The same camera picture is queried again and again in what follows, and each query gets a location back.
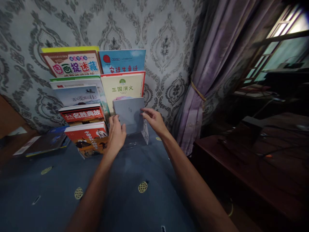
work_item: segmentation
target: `wall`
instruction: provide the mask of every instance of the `wall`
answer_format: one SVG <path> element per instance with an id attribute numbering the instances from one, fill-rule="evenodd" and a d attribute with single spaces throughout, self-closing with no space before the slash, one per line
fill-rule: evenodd
<path id="1" fill-rule="evenodd" d="M 188 85 L 203 0 L 10 0 L 0 6 L 0 93 L 40 132 L 64 125 L 42 47 L 146 49 L 147 107 L 174 117 Z"/>

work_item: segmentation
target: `right hand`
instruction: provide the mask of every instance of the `right hand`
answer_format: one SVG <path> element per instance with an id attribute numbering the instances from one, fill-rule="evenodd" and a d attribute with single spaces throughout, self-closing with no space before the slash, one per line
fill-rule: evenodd
<path id="1" fill-rule="evenodd" d="M 151 125 L 152 129 L 157 133 L 159 136 L 163 136 L 165 134 L 169 134 L 168 129 L 166 128 L 163 118 L 160 114 L 160 112 L 155 111 L 152 108 L 141 108 L 143 113 L 141 115 L 144 119 L 147 120 L 147 122 Z"/>

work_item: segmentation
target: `gray patterned wall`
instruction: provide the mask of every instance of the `gray patterned wall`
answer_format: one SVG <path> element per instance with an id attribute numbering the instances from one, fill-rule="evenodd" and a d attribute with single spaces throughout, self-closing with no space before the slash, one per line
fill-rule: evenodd
<path id="1" fill-rule="evenodd" d="M 0 6 L 0 93 L 38 131 L 64 125 L 42 47 L 146 49 L 145 100 L 172 126 L 188 86 L 203 0 L 9 0 Z"/>

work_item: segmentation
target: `curtain tieback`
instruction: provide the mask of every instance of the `curtain tieback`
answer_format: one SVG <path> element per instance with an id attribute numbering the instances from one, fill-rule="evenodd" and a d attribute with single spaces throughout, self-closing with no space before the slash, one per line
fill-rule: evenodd
<path id="1" fill-rule="evenodd" d="M 192 88 L 197 92 L 197 94 L 201 97 L 201 99 L 203 101 L 206 101 L 206 98 L 197 90 L 197 88 L 195 87 L 195 85 L 193 84 L 193 81 L 191 80 L 191 86 Z"/>

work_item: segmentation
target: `yellow book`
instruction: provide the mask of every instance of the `yellow book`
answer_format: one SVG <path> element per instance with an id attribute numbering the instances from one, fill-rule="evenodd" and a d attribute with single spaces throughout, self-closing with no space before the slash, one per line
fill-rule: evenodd
<path id="1" fill-rule="evenodd" d="M 77 52 L 77 51 L 99 51 L 98 46 L 81 46 L 81 47 L 54 47 L 54 48 L 42 48 L 43 53 L 49 52 Z"/>

